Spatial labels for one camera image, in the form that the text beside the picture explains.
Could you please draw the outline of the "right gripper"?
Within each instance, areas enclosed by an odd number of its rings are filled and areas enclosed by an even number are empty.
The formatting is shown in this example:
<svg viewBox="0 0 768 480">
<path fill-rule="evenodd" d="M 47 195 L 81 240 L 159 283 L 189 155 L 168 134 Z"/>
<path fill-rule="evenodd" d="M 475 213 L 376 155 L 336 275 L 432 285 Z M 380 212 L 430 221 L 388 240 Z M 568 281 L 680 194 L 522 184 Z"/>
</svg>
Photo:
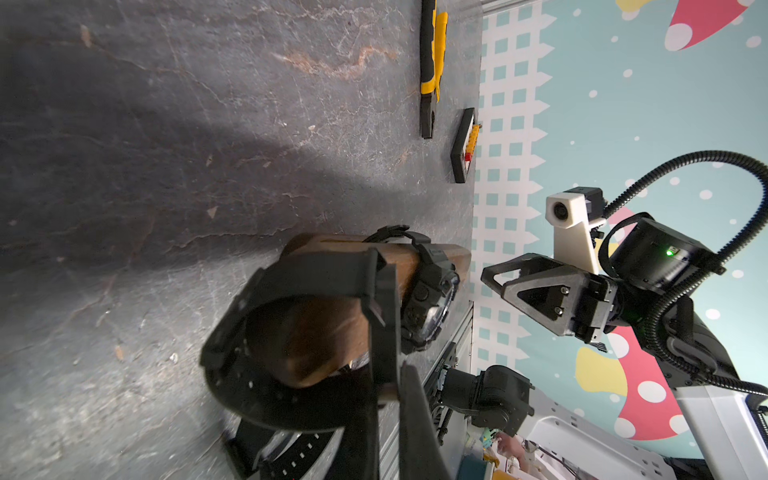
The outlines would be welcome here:
<svg viewBox="0 0 768 480">
<path fill-rule="evenodd" d="M 518 276 L 504 285 L 502 274 Z M 570 336 L 585 344 L 601 344 L 608 322 L 615 316 L 618 283 L 603 275 L 558 264 L 550 257 L 526 253 L 484 267 L 482 283 L 501 288 L 501 297 L 557 336 Z"/>
</svg>

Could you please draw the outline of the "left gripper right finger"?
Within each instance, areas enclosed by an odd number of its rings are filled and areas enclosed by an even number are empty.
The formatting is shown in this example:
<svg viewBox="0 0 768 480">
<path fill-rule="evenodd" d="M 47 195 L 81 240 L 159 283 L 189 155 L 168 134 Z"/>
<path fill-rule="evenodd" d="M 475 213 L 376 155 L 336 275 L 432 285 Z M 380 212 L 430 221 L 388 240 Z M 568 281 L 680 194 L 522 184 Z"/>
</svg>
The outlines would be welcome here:
<svg viewBox="0 0 768 480">
<path fill-rule="evenodd" d="M 417 369 L 408 363 L 400 369 L 399 403 L 399 478 L 451 479 Z"/>
</svg>

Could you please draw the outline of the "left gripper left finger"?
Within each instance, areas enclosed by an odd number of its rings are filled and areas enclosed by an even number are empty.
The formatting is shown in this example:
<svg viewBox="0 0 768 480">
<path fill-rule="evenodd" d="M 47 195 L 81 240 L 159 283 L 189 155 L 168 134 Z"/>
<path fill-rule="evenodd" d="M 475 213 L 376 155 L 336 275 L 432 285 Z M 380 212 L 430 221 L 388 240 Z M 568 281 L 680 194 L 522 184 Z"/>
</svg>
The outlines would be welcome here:
<svg viewBox="0 0 768 480">
<path fill-rule="evenodd" d="M 384 387 L 357 393 L 342 392 L 331 400 L 331 409 L 344 421 L 344 432 L 325 479 L 379 478 L 379 407 Z"/>
</svg>

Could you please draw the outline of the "chunky black sport watch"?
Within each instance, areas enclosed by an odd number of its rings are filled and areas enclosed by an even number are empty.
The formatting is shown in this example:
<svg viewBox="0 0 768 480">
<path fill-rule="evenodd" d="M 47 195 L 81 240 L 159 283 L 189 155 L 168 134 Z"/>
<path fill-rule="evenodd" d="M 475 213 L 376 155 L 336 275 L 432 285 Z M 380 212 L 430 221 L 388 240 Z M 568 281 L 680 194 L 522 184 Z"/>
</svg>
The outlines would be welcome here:
<svg viewBox="0 0 768 480">
<path fill-rule="evenodd" d="M 390 225 L 364 239 L 366 243 L 386 243 L 393 238 L 408 238 L 418 256 L 415 280 L 406 289 L 401 308 L 401 348 L 405 355 L 426 350 L 439 335 L 460 285 L 455 264 L 430 237 L 412 232 L 408 225 Z"/>
</svg>

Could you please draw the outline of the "wooden watch stand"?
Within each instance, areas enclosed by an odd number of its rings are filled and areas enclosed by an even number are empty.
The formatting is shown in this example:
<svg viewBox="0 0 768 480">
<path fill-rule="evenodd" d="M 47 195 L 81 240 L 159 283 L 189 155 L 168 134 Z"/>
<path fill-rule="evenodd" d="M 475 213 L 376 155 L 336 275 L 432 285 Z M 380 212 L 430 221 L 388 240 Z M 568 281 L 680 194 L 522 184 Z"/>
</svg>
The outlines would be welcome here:
<svg viewBox="0 0 768 480">
<path fill-rule="evenodd" d="M 302 233 L 280 258 L 317 252 L 378 250 L 397 268 L 397 291 L 405 304 L 415 280 L 418 256 L 405 239 L 366 243 L 361 235 Z M 306 388 L 351 365 L 369 351 L 368 321 L 361 301 L 351 297 L 297 297 L 270 302 L 246 320 L 245 339 L 256 363 L 294 388 Z"/>
</svg>

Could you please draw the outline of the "black band watch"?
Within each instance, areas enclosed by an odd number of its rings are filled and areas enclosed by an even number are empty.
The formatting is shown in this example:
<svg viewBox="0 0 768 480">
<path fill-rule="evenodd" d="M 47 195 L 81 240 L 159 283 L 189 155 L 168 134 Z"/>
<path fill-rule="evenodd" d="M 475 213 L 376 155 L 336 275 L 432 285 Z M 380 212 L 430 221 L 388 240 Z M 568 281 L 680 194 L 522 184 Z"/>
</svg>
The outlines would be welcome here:
<svg viewBox="0 0 768 480">
<path fill-rule="evenodd" d="M 200 365 L 221 405 L 278 430 L 329 431 L 398 400 L 396 265 L 369 248 L 287 256 L 258 270 Z"/>
</svg>

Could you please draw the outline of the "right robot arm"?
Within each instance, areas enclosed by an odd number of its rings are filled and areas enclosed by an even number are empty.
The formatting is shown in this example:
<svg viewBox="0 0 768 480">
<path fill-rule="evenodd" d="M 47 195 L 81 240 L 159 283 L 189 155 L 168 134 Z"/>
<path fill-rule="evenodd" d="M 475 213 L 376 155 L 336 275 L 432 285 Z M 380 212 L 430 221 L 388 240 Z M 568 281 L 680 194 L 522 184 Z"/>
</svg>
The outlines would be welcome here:
<svg viewBox="0 0 768 480">
<path fill-rule="evenodd" d="M 640 212 L 625 218 L 628 235 L 616 248 L 604 224 L 643 189 L 699 163 L 738 167 L 760 183 L 764 163 L 735 152 L 706 150 L 667 161 L 606 201 L 597 187 L 551 195 L 546 218 L 552 256 L 529 253 L 491 265 L 482 282 L 505 302 L 558 336 L 590 343 L 616 325 L 630 327 L 652 355 L 716 479 L 767 475 L 767 390 L 739 378 L 724 347 L 695 314 L 692 295 L 766 227 L 760 204 L 720 250 Z"/>
</svg>

